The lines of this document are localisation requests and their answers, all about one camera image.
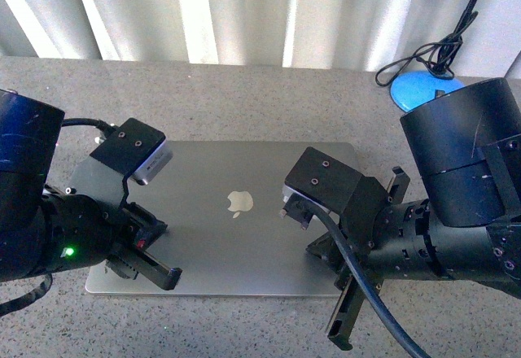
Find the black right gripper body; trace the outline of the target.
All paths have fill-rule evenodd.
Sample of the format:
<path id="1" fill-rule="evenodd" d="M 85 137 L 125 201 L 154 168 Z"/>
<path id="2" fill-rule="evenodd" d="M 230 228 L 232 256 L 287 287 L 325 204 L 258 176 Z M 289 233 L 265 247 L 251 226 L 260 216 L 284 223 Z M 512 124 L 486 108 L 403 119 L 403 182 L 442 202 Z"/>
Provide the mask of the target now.
<path id="1" fill-rule="evenodd" d="M 339 216 L 339 227 L 363 266 L 376 243 L 374 223 L 387 206 L 387 189 L 374 177 L 311 177 L 305 196 Z"/>

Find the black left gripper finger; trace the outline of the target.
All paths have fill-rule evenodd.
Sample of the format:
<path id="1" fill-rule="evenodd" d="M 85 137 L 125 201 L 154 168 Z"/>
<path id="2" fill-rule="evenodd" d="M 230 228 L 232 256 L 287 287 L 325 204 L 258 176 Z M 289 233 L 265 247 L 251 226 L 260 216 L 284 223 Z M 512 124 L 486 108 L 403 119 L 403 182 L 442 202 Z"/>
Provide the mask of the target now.
<path id="1" fill-rule="evenodd" d="M 173 290 L 182 275 L 181 268 L 168 268 L 134 247 L 118 247 L 108 256 L 107 266 L 124 279 L 135 280 L 142 274 L 162 290 Z"/>
<path id="2" fill-rule="evenodd" d="M 131 236 L 160 236 L 167 230 L 167 225 L 154 214 L 135 202 L 123 208 L 128 217 L 127 230 Z"/>

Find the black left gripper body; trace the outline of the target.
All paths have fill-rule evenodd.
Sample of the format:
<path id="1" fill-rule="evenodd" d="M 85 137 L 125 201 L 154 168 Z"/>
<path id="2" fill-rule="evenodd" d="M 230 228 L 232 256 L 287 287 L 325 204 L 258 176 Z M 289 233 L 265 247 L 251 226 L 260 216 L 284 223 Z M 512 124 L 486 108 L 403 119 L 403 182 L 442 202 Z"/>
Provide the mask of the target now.
<path id="1" fill-rule="evenodd" d="M 160 236 L 131 236 L 127 202 L 128 179 L 87 158 L 78 164 L 70 193 L 45 185 L 42 195 L 42 272 L 59 273 L 99 264 L 118 247 L 141 251 Z"/>

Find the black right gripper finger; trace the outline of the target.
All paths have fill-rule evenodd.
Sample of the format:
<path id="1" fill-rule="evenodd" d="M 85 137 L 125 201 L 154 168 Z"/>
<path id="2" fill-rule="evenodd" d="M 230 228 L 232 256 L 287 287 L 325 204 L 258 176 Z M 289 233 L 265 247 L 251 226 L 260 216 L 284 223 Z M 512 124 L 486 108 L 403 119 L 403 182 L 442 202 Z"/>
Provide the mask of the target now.
<path id="1" fill-rule="evenodd" d="M 410 178 L 402 167 L 393 167 L 392 178 L 387 185 L 387 204 L 396 205 L 403 203 L 409 184 Z"/>
<path id="2" fill-rule="evenodd" d="M 340 350 L 350 351 L 351 333 L 366 295 L 348 270 L 340 271 L 335 286 L 341 293 L 326 327 L 326 336 Z"/>

